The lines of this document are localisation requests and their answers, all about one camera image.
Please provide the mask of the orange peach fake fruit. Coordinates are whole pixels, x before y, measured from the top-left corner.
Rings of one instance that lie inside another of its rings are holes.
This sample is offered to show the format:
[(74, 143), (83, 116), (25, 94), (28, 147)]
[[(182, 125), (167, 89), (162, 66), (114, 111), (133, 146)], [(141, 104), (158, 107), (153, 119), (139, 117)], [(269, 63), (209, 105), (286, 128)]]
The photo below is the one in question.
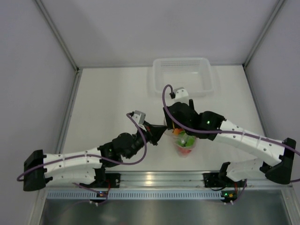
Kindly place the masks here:
[(172, 131), (172, 134), (173, 135), (179, 135), (181, 132), (183, 132), (184, 130), (182, 128), (175, 128), (173, 131)]

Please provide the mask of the green fake apple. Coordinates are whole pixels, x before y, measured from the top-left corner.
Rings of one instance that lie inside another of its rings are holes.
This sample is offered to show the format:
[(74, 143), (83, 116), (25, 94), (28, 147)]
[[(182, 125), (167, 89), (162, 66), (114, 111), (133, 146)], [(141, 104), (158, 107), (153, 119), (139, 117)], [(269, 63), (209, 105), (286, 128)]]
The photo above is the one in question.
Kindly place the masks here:
[(176, 144), (182, 148), (192, 148), (195, 144), (195, 137), (187, 134), (179, 134)]

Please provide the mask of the clear zip top bag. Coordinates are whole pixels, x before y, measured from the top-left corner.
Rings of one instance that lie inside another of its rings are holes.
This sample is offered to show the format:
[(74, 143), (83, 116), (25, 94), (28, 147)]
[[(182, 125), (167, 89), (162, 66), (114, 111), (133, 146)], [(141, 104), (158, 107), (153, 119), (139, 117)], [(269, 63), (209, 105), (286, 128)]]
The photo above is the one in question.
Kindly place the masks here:
[(196, 137), (188, 135), (182, 128), (167, 129), (164, 134), (169, 137), (177, 154), (182, 158), (187, 157), (196, 146)]

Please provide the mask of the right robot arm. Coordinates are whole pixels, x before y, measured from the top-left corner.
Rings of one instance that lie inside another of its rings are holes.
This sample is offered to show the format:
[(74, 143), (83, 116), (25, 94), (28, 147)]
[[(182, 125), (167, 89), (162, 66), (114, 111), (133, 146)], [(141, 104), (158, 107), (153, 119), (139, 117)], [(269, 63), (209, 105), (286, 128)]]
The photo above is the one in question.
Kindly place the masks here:
[(193, 105), (176, 102), (164, 105), (168, 129), (182, 128), (188, 135), (231, 145), (255, 156), (242, 162), (225, 162), (219, 170), (224, 186), (244, 179), (268, 179), (277, 184), (292, 182), (291, 174), (296, 141), (269, 139), (251, 133), (211, 111), (197, 113)]

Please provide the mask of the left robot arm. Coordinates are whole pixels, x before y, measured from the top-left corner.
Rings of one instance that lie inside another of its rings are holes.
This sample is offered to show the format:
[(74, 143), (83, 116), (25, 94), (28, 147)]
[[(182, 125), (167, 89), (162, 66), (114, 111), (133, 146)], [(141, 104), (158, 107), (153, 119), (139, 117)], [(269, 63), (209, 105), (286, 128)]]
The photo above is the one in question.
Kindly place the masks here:
[(65, 155), (35, 150), (25, 160), (23, 175), (17, 180), (23, 182), (27, 192), (69, 183), (101, 187), (106, 181), (106, 168), (124, 165), (124, 158), (132, 158), (140, 149), (146, 149), (148, 143), (157, 145), (166, 129), (164, 125), (144, 123), (136, 134), (122, 133), (104, 145)]

